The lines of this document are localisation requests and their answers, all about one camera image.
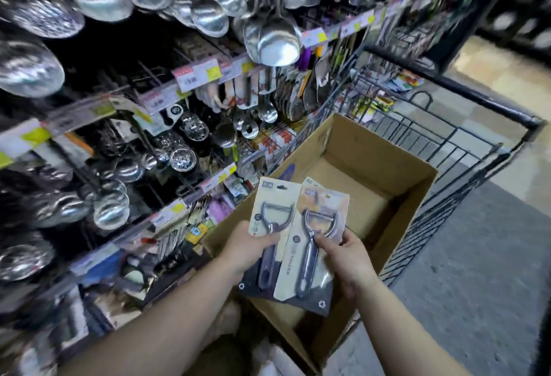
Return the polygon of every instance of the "gray floor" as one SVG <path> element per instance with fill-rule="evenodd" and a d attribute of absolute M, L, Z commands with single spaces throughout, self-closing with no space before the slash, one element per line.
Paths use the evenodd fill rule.
<path fill-rule="evenodd" d="M 551 283 L 551 218 L 493 183 L 473 191 L 392 285 L 474 375 L 525 375 Z M 382 375 L 362 325 L 324 375 Z"/>

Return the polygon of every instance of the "shopping cart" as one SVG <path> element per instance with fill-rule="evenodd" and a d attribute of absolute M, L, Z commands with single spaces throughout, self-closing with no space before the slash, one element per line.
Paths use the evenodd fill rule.
<path fill-rule="evenodd" d="M 360 56 L 366 52 L 370 54 L 368 63 L 358 67 Z M 388 86 L 388 81 L 404 69 L 418 76 L 423 84 L 410 92 L 397 93 Z M 518 141 L 492 142 L 491 138 L 438 115 L 433 110 L 431 93 L 438 87 L 452 92 L 455 98 L 469 100 L 520 125 L 522 133 Z M 424 66 L 363 44 L 343 65 L 327 101 L 309 115 L 308 124 L 288 148 L 280 150 L 270 172 L 333 112 L 347 116 L 439 171 L 405 237 L 380 274 L 388 286 L 403 273 L 465 197 L 506 168 L 546 124 L 536 116 L 433 74 Z"/>

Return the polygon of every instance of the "blister packaging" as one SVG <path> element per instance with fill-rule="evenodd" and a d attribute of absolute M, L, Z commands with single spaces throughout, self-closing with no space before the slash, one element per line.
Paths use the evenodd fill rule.
<path fill-rule="evenodd" d="M 333 271 L 313 237 L 321 233 L 342 241 L 350 196 L 320 187 L 307 178 L 300 190 L 273 299 L 327 315 L 333 294 Z"/>
<path fill-rule="evenodd" d="M 245 296 L 273 299 L 291 222 L 297 214 L 296 202 L 300 190 L 301 185 L 298 183 L 267 177 L 260 179 L 249 222 L 249 233 L 262 237 L 279 232 L 280 237 L 278 244 L 266 248 L 262 257 L 245 272 L 238 286 Z"/>

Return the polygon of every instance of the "open cardboard box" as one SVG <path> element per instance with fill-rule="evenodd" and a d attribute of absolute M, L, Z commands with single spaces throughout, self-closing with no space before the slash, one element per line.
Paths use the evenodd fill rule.
<path fill-rule="evenodd" d="M 347 226 L 364 242 L 379 273 L 401 241 L 437 170 L 348 118 L 333 114 L 272 173 L 301 183 L 307 176 L 322 186 L 348 193 Z M 204 239 L 216 255 L 241 220 L 249 220 L 256 192 Z M 327 317 L 265 299 L 251 303 L 283 335 L 305 365 L 320 373 L 342 341 L 354 308 L 335 285 Z"/>

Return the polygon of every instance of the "shopping cart handle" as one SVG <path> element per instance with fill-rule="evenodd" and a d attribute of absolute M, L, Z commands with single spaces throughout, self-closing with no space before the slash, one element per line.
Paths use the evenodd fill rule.
<path fill-rule="evenodd" d="M 475 102 L 476 104 L 492 110 L 493 112 L 496 112 L 497 114 L 502 115 L 514 122 L 520 123 L 524 128 L 530 131 L 536 132 L 542 129 L 543 126 L 547 124 L 545 120 L 541 119 L 538 116 L 523 113 L 518 109 L 505 106 L 483 93 L 477 92 L 476 90 L 473 90 L 461 83 L 458 83 L 457 81 L 452 80 L 449 77 L 445 77 L 441 74 L 428 71 L 426 68 L 420 66 L 419 64 L 395 56 L 384 49 L 369 44 L 363 44 L 362 50 L 370 52 L 382 59 L 386 59 L 392 64 L 396 64 L 397 66 L 405 68 L 413 74 L 419 75 L 424 79 L 429 80 L 434 84 L 437 84 L 438 86 L 444 87 L 451 92 L 463 96 L 465 99 Z"/>

